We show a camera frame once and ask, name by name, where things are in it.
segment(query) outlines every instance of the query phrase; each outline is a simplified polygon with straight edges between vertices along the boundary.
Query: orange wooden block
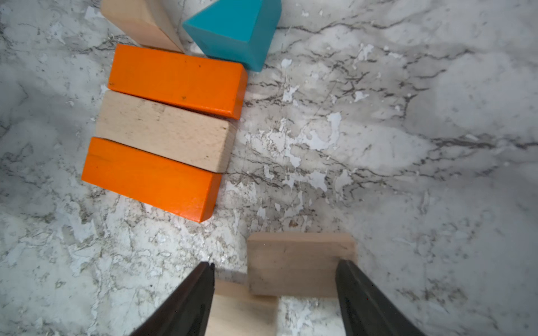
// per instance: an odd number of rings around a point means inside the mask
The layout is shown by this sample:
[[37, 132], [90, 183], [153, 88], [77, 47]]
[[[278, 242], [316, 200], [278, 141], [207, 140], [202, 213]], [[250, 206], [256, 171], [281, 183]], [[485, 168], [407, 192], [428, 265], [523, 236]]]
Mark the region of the orange wooden block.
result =
[[197, 221], [209, 219], [222, 174], [92, 138], [82, 180]]
[[247, 79], [239, 63], [118, 44], [108, 88], [239, 119]]

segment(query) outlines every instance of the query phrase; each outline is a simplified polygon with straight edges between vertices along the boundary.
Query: marble surface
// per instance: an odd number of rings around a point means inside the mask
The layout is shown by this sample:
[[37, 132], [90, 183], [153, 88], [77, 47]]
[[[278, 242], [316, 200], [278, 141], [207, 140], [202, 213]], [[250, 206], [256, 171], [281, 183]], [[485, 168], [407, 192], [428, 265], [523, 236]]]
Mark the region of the marble surface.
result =
[[[99, 6], [0, 0], [0, 334], [129, 334], [199, 261], [244, 281], [258, 231], [351, 233], [428, 335], [538, 334], [536, 1], [283, 0], [202, 225], [80, 180], [132, 43]], [[330, 300], [278, 324], [344, 334]]]

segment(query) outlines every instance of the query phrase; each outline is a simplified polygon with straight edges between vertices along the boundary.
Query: teal triangular prism block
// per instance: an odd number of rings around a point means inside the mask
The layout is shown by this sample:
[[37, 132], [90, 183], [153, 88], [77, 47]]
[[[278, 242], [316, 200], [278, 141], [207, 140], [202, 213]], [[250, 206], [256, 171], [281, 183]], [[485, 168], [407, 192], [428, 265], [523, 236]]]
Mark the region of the teal triangular prism block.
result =
[[208, 57], [261, 71], [282, 12], [281, 0], [219, 0], [183, 23]]

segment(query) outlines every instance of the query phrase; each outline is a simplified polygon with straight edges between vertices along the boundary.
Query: gray marble vein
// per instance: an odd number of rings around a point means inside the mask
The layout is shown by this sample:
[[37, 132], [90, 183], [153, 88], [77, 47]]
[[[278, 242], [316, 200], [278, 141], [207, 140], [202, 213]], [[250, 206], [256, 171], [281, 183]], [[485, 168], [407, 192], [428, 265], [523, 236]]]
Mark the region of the gray marble vein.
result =
[[[180, 23], [210, 0], [165, 0]], [[538, 3], [284, 1], [214, 216], [80, 180], [114, 48], [99, 0], [0, 0], [0, 334], [124, 335], [258, 231], [349, 232], [428, 335], [538, 334]], [[343, 335], [282, 298], [279, 335]]]

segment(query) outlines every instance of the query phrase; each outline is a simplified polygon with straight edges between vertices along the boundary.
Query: rectangular block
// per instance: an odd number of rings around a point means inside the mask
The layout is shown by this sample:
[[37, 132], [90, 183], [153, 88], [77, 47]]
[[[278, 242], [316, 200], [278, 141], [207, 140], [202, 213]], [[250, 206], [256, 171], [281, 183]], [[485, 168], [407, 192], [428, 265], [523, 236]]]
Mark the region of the rectangular block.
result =
[[207, 336], [275, 336], [278, 299], [255, 296], [247, 286], [215, 281]]
[[103, 0], [101, 14], [142, 46], [185, 52], [160, 0]]
[[95, 136], [223, 173], [236, 128], [227, 120], [107, 91]]
[[118, 45], [108, 87], [180, 108], [239, 119], [246, 81], [246, 70], [239, 63]]
[[82, 180], [202, 222], [211, 217], [222, 174], [106, 139], [92, 138]]
[[346, 233], [253, 233], [247, 239], [249, 290], [255, 295], [337, 297], [340, 259], [357, 262]]

